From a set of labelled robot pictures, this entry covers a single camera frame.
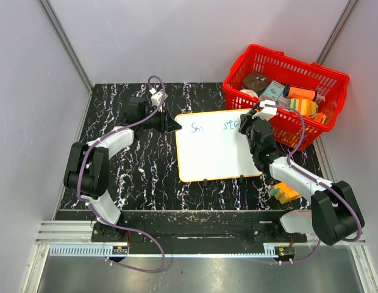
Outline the yellow framed whiteboard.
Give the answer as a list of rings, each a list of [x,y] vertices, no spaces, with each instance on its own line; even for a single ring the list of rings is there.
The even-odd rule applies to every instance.
[[[246,136],[238,132],[248,109],[179,114],[175,121],[179,178],[182,182],[260,176]]]

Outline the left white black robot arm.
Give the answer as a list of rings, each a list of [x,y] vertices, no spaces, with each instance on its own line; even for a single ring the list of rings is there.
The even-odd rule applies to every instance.
[[[108,192],[109,161],[138,140],[145,130],[166,134],[182,129],[163,103],[162,92],[154,93],[150,100],[131,98],[110,132],[91,142],[71,146],[64,186],[91,206],[97,220],[106,224],[105,235],[112,241],[123,239],[126,227],[119,222],[121,211]]]

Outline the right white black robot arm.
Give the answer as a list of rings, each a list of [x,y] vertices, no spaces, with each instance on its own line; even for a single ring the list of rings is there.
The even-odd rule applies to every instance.
[[[296,164],[290,154],[274,145],[271,115],[251,109],[240,116],[239,133],[246,136],[257,170],[296,190],[310,204],[307,215],[299,211],[285,213],[271,227],[272,237],[284,242],[293,233],[314,234],[326,245],[339,241],[356,242],[365,221],[354,191],[345,181],[334,183]]]

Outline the white blue whiteboard marker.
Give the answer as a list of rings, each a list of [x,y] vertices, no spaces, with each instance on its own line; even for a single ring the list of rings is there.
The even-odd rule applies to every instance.
[[[259,111],[259,103],[255,104],[254,107],[248,112],[248,115],[253,117]]]

